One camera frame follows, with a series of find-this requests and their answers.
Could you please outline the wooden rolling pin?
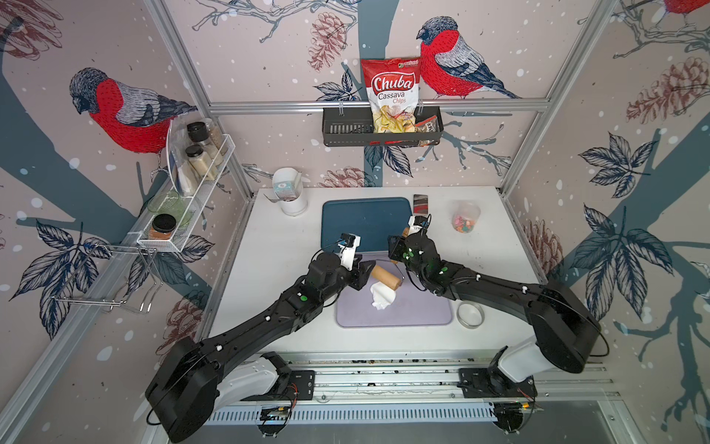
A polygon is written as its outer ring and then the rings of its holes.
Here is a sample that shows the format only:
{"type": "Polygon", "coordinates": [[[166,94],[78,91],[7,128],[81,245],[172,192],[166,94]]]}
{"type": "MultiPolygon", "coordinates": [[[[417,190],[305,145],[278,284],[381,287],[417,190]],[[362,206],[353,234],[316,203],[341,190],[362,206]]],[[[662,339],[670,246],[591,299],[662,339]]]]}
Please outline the wooden rolling pin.
{"type": "Polygon", "coordinates": [[[389,258],[388,249],[373,252],[375,267],[371,272],[371,278],[384,284],[390,290],[398,290],[404,283],[405,274],[399,267],[399,263],[389,258]]]}

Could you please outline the lilac silicone mat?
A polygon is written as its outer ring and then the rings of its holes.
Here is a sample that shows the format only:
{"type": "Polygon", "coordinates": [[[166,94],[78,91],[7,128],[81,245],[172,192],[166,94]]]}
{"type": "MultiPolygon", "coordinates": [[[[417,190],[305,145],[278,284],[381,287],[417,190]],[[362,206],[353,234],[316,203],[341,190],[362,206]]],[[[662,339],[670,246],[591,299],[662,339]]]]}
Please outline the lilac silicone mat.
{"type": "Polygon", "coordinates": [[[420,292],[406,277],[403,266],[392,263],[384,252],[364,253],[364,261],[375,260],[381,268],[402,279],[396,297],[388,307],[373,306],[371,288],[376,279],[369,279],[361,290],[345,288],[336,303],[336,322],[346,329],[360,327],[422,327],[445,326],[452,322],[453,312],[446,298],[420,292]]]}

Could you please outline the white dough lump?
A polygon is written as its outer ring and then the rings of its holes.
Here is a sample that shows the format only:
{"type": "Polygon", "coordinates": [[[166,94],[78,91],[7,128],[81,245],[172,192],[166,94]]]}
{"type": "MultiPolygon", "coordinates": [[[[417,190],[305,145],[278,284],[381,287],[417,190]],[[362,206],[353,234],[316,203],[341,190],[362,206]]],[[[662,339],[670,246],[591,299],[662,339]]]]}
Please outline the white dough lump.
{"type": "Polygon", "coordinates": [[[397,297],[397,292],[386,286],[383,282],[373,284],[370,288],[370,292],[373,295],[372,305],[378,311],[386,310],[395,302],[397,297]]]}

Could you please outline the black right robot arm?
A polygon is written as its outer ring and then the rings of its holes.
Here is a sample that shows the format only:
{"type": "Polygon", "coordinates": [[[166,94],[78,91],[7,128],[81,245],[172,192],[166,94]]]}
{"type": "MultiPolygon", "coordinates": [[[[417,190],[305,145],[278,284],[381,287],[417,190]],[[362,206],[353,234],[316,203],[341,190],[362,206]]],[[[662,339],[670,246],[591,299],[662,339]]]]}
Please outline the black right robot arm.
{"type": "Polygon", "coordinates": [[[600,326],[573,291],[558,281],[524,284],[481,274],[442,259],[423,231],[390,236],[388,257],[401,262],[436,296],[479,303],[527,321],[543,357],[560,370],[579,374],[592,355],[600,326]]]}

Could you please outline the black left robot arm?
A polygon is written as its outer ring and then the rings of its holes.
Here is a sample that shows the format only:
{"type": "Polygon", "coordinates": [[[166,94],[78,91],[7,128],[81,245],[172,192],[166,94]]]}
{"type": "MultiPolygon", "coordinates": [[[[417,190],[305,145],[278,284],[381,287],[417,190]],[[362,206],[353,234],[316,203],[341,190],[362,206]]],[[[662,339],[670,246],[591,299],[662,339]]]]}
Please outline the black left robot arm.
{"type": "Polygon", "coordinates": [[[177,342],[157,370],[145,398],[168,438],[179,443],[214,412],[218,385],[240,364],[276,340],[298,331],[323,312],[327,300],[347,287],[360,290],[376,267],[355,255],[346,268],[335,253],[320,253],[262,313],[212,338],[177,342]]]}

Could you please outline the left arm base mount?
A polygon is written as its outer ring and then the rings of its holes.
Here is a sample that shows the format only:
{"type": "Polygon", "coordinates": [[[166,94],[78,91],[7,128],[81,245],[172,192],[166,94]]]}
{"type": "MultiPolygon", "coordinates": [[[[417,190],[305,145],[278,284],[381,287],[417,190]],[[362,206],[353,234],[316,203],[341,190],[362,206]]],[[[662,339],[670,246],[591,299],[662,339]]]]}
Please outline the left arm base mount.
{"type": "Polygon", "coordinates": [[[214,411],[243,401],[275,403],[261,407],[254,418],[265,438],[275,438],[290,422],[299,401],[312,401],[315,372],[293,370],[277,353],[265,353],[240,364],[218,384],[214,411]]]}

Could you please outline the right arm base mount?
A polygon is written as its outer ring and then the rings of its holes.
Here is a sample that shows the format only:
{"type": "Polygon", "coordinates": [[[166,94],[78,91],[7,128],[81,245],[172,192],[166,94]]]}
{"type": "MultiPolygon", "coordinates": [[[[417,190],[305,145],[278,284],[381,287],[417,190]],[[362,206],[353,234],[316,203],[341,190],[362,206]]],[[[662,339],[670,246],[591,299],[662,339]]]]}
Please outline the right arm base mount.
{"type": "Polygon", "coordinates": [[[501,349],[488,367],[460,368],[457,388],[465,399],[489,401],[496,421],[494,425],[506,433],[520,432],[537,407],[534,378],[515,382],[500,369],[507,347],[501,349]]]}

